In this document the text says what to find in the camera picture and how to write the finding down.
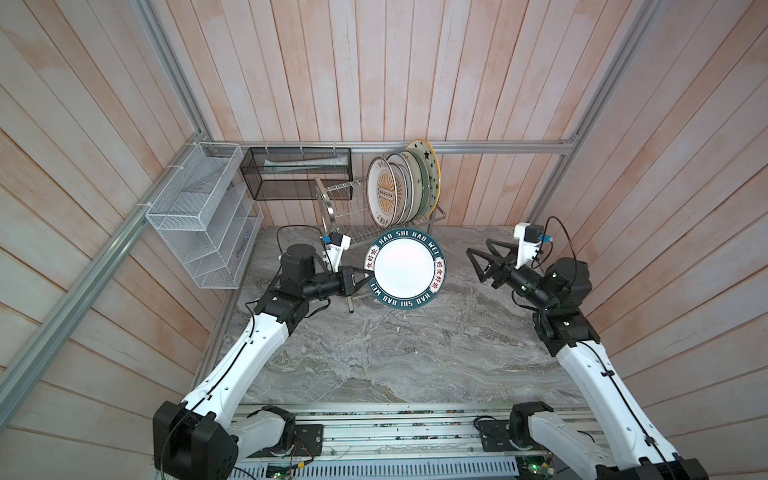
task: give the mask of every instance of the stainless steel dish rack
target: stainless steel dish rack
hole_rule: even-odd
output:
[[[435,222],[445,219],[440,205],[431,215],[418,217],[405,223],[381,228],[371,218],[368,205],[366,179],[353,180],[344,184],[326,187],[323,180],[315,178],[316,200],[323,221],[325,235],[339,232],[352,239],[350,248],[370,245],[382,233],[400,227],[429,228]]]

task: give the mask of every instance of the white plate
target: white plate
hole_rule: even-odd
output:
[[[424,140],[414,140],[408,145],[408,150],[415,148],[421,152],[424,157],[424,165],[427,167],[429,175],[429,204],[424,210],[424,217],[429,216],[437,206],[437,200],[440,198],[440,162],[432,149],[432,145]]]
[[[379,227],[392,225],[397,209],[397,189],[392,167],[381,157],[368,167],[368,208]]]
[[[398,164],[389,164],[392,173],[395,174],[395,190],[397,192],[397,208],[395,209],[395,218],[392,225],[402,222],[402,218],[408,209],[408,192],[406,188],[406,174]]]
[[[445,260],[440,246],[424,232],[390,230],[371,245],[364,263],[376,278],[368,284],[380,302],[410,310],[428,303],[445,282]]]
[[[411,169],[411,166],[409,165],[409,162],[406,160],[405,156],[402,154],[391,154],[386,158],[386,160],[389,162],[389,164],[394,164],[400,167],[400,170],[402,170],[403,177],[406,178],[406,208],[399,221],[400,223],[406,222],[410,220],[409,215],[415,199],[414,185],[413,185],[413,182],[414,182],[413,170]]]
[[[417,217],[423,217],[424,209],[429,204],[429,174],[420,151],[416,149],[404,150],[400,154],[412,165],[411,168],[414,173],[414,201],[411,207],[411,217],[409,218],[409,220],[413,220]]]

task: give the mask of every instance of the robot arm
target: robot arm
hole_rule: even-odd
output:
[[[309,312],[311,300],[351,296],[373,272],[339,266],[349,237],[329,239],[335,248],[320,258],[314,247],[295,244],[280,258],[276,275],[257,301],[254,315],[214,370],[179,405],[165,402],[152,421],[155,468],[180,480],[226,478],[235,462],[263,449],[293,447],[294,416],[269,406],[233,422],[240,400],[266,361],[285,343]],[[322,273],[316,273],[320,260]],[[356,281],[355,275],[362,274]]]
[[[544,445],[584,480],[600,478],[707,478],[696,459],[684,460],[648,419],[611,365],[600,336],[578,307],[592,290],[587,264],[573,258],[554,262],[539,275],[526,262],[541,246],[540,227],[515,227],[519,244],[486,240],[488,252],[467,249],[478,278],[509,285],[535,307],[536,333],[550,355],[574,379],[600,423],[611,452],[563,422],[542,402],[517,404],[509,432],[517,446]],[[496,246],[509,249],[501,255]],[[478,261],[488,262],[481,266]]]

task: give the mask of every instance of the stacked plates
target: stacked plates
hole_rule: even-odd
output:
[[[428,217],[439,197],[440,164],[424,140],[386,159],[375,158],[368,169],[368,205],[379,227]]]

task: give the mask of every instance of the wall-mounted rack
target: wall-mounted rack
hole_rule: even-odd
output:
[[[440,205],[430,215],[417,217],[405,223],[381,228],[373,223],[368,205],[366,186],[368,180],[353,180],[343,184],[326,186],[319,178],[315,179],[316,201],[323,221],[323,232],[339,232],[350,237],[349,248],[370,245],[387,230],[400,227],[428,227],[445,219],[445,212]]]
[[[197,144],[151,204],[147,219],[200,288],[236,289],[263,213],[245,183],[228,188],[243,152]]]

